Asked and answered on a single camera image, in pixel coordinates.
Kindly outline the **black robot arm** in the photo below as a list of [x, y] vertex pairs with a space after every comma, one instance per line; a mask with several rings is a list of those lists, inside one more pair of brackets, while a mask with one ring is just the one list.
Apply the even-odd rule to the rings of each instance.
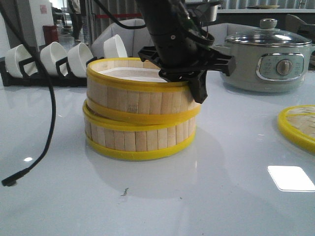
[[197, 103], [207, 98], [207, 71], [233, 73], [235, 57], [211, 48], [214, 38], [191, 16], [182, 0], [138, 0], [138, 8], [153, 41], [139, 51], [142, 61], [160, 68], [168, 82], [187, 82]]

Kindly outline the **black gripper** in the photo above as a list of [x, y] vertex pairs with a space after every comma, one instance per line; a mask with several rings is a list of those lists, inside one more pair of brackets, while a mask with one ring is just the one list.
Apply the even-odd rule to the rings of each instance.
[[208, 70], [231, 75], [235, 58], [212, 49], [214, 38], [194, 23], [147, 23], [154, 46], [139, 51], [142, 61], [160, 68], [160, 76], [169, 82], [184, 79], [197, 103], [207, 98]]

